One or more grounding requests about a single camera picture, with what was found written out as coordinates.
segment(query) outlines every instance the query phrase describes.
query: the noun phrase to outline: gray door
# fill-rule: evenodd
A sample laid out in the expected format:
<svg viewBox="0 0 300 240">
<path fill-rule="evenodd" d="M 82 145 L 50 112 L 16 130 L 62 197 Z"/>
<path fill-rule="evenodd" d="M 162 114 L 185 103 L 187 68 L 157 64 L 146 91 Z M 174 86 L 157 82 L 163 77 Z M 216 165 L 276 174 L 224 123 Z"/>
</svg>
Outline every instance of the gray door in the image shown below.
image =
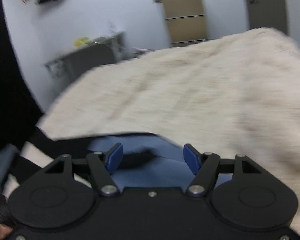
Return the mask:
<svg viewBox="0 0 300 240">
<path fill-rule="evenodd" d="M 250 29 L 274 27 L 287 34 L 285 0 L 247 0 Z"/>
</svg>

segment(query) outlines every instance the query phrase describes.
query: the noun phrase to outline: silver screw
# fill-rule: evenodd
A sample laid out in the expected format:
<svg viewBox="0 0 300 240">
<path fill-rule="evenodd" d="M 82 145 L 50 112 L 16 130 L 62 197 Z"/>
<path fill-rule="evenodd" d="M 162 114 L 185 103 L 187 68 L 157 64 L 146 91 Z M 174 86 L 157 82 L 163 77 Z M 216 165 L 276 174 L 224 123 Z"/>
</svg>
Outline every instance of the silver screw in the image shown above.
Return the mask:
<svg viewBox="0 0 300 240">
<path fill-rule="evenodd" d="M 24 236 L 16 236 L 16 240 L 26 240 Z"/>
<path fill-rule="evenodd" d="M 204 192 L 204 187 L 200 186 L 200 185 L 191 185 L 188 190 L 192 193 L 192 194 L 202 194 Z"/>
<path fill-rule="evenodd" d="M 112 195 L 118 191 L 116 186 L 113 185 L 105 185 L 101 188 L 101 191 L 105 195 Z"/>
<path fill-rule="evenodd" d="M 157 195 L 157 193 L 155 191 L 150 191 L 148 193 L 149 197 L 155 197 Z"/>
<path fill-rule="evenodd" d="M 290 240 L 290 237 L 289 236 L 281 236 L 279 240 Z"/>
</svg>

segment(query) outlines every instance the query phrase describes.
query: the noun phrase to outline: yellow object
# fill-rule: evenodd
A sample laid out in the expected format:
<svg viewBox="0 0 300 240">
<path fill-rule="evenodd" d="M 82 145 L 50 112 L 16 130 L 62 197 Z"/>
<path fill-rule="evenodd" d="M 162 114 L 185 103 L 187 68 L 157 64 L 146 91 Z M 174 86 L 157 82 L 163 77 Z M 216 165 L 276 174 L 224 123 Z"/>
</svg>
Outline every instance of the yellow object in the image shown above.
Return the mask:
<svg viewBox="0 0 300 240">
<path fill-rule="evenodd" d="M 82 46 L 84 44 L 87 44 L 90 42 L 90 39 L 88 37 L 81 37 L 74 41 L 73 45 L 76 47 Z"/>
</svg>

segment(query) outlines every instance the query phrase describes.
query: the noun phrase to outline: beige blanket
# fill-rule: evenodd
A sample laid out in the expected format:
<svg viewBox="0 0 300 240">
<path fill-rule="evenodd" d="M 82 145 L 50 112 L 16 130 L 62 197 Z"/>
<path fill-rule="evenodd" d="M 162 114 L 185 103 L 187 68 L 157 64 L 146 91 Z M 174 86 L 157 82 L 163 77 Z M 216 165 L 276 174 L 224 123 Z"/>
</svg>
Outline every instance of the beige blanket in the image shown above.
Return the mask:
<svg viewBox="0 0 300 240">
<path fill-rule="evenodd" d="M 300 50 L 273 29 L 163 49 L 87 72 L 39 126 L 51 138 L 146 131 L 222 157 L 245 153 L 298 195 Z M 23 154 L 50 159 L 31 145 Z"/>
</svg>

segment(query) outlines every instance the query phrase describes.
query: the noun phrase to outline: blue cloth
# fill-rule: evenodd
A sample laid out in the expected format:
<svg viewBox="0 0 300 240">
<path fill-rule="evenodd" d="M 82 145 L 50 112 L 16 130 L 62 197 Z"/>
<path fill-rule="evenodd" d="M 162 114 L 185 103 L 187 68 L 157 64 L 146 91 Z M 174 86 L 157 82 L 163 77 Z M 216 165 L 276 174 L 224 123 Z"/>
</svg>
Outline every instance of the blue cloth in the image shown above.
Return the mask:
<svg viewBox="0 0 300 240">
<path fill-rule="evenodd" d="M 181 187 L 183 190 L 194 179 L 183 159 L 182 147 L 158 136 L 107 136 L 91 142 L 91 151 L 108 151 L 121 143 L 125 155 L 146 149 L 158 157 L 135 169 L 117 170 L 111 177 L 122 191 L 124 187 Z M 231 175 L 219 175 L 216 186 L 231 180 Z"/>
</svg>

